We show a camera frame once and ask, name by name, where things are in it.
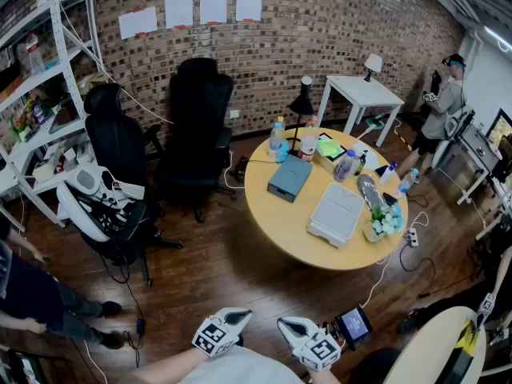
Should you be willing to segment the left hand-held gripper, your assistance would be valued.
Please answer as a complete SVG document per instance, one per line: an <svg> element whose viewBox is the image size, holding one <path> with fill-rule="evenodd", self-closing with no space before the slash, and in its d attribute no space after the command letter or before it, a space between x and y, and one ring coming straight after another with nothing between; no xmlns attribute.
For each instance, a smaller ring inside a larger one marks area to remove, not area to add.
<svg viewBox="0 0 512 384"><path fill-rule="evenodd" d="M238 342L238 336L252 316L253 312L246 308L222 308L215 314L215 317L222 322L216 318L206 318L196 331L191 343L208 357L224 354Z"/></svg>

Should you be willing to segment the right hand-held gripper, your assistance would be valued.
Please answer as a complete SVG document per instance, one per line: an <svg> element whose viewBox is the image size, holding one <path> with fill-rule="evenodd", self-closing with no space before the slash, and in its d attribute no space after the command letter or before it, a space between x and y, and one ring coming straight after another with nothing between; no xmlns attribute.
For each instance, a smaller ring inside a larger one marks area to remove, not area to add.
<svg viewBox="0 0 512 384"><path fill-rule="evenodd" d="M282 317L277 320L277 328L294 356L311 370L328 370L340 359L339 344L308 318Z"/></svg>

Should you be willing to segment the blue-grey tray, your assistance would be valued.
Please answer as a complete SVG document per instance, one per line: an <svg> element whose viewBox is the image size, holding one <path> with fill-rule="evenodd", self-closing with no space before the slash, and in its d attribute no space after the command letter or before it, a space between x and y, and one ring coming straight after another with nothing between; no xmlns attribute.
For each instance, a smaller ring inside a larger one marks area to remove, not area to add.
<svg viewBox="0 0 512 384"><path fill-rule="evenodd" d="M268 181L267 191L293 203L313 169L311 162L288 154Z"/></svg>

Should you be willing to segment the small black monitor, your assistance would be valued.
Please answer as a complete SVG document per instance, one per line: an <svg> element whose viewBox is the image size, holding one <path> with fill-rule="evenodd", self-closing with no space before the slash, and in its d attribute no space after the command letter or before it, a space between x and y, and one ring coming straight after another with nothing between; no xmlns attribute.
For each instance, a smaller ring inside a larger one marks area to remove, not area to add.
<svg viewBox="0 0 512 384"><path fill-rule="evenodd" d="M361 306L336 316L334 320L350 350L355 350L357 346L363 344L373 332L373 327Z"/></svg>

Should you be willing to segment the black stool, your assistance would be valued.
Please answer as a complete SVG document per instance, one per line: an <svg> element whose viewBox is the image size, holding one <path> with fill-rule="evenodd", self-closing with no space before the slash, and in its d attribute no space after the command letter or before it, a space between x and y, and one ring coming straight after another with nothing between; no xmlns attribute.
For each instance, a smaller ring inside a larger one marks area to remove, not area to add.
<svg viewBox="0 0 512 384"><path fill-rule="evenodd" d="M347 384L383 384L400 353L385 347L368 354L354 368Z"/></svg>

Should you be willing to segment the white round table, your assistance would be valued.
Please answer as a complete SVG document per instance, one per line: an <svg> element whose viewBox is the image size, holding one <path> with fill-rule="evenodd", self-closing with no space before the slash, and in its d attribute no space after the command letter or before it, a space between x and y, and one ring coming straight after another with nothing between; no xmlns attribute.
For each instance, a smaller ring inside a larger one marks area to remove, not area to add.
<svg viewBox="0 0 512 384"><path fill-rule="evenodd" d="M407 343L383 384L434 384L464 324L475 319L476 313L464 306L437 314Z"/></svg>

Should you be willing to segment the blue flower pot plant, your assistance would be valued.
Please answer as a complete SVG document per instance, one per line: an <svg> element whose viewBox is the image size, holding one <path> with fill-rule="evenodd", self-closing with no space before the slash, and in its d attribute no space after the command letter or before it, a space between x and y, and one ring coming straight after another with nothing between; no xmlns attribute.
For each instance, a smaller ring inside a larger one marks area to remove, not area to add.
<svg viewBox="0 0 512 384"><path fill-rule="evenodd" d="M377 242L385 236L403 231L404 221L399 204L395 203L387 207L375 206L370 212L370 221L363 228L363 233L369 242Z"/></svg>

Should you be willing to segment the small white bottle blue cap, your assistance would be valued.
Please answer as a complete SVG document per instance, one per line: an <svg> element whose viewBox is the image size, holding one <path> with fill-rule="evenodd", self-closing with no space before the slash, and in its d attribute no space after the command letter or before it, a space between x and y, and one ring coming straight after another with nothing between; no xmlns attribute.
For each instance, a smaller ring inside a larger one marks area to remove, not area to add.
<svg viewBox="0 0 512 384"><path fill-rule="evenodd" d="M379 183L381 185L385 185L388 183L388 181L390 180L392 174L396 171L396 168L397 168L397 163L396 162L392 162L387 168L386 170L382 173L381 177L380 177L380 180L379 180Z"/></svg>

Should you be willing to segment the slim water bottle blue cap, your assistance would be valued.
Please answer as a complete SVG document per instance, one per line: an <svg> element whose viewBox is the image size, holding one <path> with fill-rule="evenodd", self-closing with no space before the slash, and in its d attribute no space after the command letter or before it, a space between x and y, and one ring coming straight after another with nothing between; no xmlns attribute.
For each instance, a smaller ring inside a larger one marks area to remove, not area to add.
<svg viewBox="0 0 512 384"><path fill-rule="evenodd" d="M399 183L397 191L395 193L396 198L402 198L406 196L413 184L415 184L418 176L418 169L413 168Z"/></svg>

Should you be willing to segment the green tissue pack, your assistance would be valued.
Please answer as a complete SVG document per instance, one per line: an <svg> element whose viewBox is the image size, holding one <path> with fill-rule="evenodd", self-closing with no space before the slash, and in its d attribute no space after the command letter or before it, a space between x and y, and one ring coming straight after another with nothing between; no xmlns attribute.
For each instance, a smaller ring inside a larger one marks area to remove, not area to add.
<svg viewBox="0 0 512 384"><path fill-rule="evenodd" d="M319 139L317 151L323 157L336 158L342 153L339 143L333 139Z"/></svg>

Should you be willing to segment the large bottle red label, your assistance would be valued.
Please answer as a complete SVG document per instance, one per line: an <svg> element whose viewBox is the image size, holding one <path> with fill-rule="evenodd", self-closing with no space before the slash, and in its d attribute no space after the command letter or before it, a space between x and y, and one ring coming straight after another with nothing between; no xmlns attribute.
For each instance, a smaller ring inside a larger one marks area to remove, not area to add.
<svg viewBox="0 0 512 384"><path fill-rule="evenodd" d="M312 162L317 149L319 122L316 115L307 120L300 140L298 157L306 162Z"/></svg>

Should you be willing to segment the tall black office chair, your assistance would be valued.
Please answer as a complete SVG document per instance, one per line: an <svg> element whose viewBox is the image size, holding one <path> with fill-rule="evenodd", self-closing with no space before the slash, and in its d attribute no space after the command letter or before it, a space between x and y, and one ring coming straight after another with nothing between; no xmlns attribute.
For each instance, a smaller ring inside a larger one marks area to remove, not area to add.
<svg viewBox="0 0 512 384"><path fill-rule="evenodd" d="M230 164L232 129L225 126L234 80L218 71L212 58L185 60L170 79L170 142L157 165L158 191L192 205L197 222L205 221L202 206L213 192L234 191L219 179Z"/></svg>

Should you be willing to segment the cardboard box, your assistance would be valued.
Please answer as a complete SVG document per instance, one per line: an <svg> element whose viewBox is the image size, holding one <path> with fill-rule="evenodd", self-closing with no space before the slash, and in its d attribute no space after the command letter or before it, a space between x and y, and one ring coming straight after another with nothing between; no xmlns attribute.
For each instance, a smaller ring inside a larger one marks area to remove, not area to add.
<svg viewBox="0 0 512 384"><path fill-rule="evenodd" d="M96 72L83 77L77 82L78 91L82 97L85 97L88 92L95 86L102 85L109 82L108 76L104 72Z"/></svg>

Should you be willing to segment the white table lamp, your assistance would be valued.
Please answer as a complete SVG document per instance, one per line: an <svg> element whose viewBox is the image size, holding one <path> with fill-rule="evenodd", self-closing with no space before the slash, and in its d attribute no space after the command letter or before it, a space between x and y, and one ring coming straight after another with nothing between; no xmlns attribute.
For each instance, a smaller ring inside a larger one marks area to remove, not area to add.
<svg viewBox="0 0 512 384"><path fill-rule="evenodd" d="M372 74L382 72L382 58L379 55L370 54L365 61L365 68L367 68L368 72L364 80L366 82L371 82Z"/></svg>

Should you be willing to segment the white paper orange tape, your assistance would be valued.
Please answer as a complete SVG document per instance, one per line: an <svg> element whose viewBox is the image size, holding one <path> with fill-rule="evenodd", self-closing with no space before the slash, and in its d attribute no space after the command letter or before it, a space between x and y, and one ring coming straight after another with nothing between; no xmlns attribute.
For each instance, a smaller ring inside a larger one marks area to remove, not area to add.
<svg viewBox="0 0 512 384"><path fill-rule="evenodd" d="M236 20L238 22L259 22L262 13L262 0L236 0Z"/></svg>
<svg viewBox="0 0 512 384"><path fill-rule="evenodd" d="M165 0L167 29L182 29L193 25L193 0Z"/></svg>
<svg viewBox="0 0 512 384"><path fill-rule="evenodd" d="M214 25L225 23L227 0L200 0L200 23Z"/></svg>
<svg viewBox="0 0 512 384"><path fill-rule="evenodd" d="M136 10L118 17L121 39L147 34L158 29L157 13L154 6Z"/></svg>

